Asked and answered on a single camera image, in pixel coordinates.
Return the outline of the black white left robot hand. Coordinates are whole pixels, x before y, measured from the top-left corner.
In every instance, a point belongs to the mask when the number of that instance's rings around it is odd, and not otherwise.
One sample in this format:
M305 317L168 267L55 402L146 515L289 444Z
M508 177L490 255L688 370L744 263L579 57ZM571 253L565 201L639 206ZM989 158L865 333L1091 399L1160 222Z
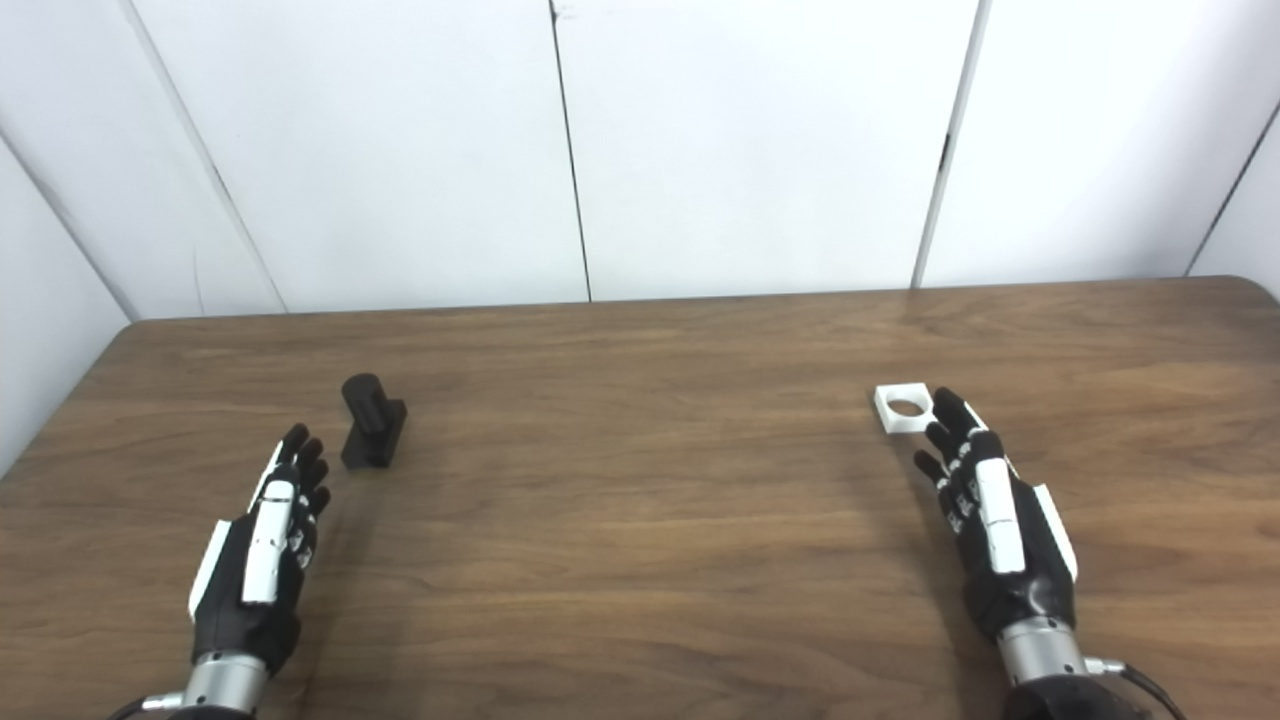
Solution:
M317 523L332 501L323 452L323 442L294 424L273 450L244 514L216 523L189 593L193 661L248 655L275 675L294 653Z

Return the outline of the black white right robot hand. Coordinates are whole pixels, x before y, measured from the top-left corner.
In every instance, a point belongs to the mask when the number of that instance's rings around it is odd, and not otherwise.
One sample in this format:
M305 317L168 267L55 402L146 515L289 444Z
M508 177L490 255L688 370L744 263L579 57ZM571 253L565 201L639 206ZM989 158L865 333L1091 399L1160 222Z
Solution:
M1000 436L961 395L940 387L932 400L933 448L913 460L955 539L968 616L989 641L1034 618L1075 628L1075 578L1043 495L1018 475Z

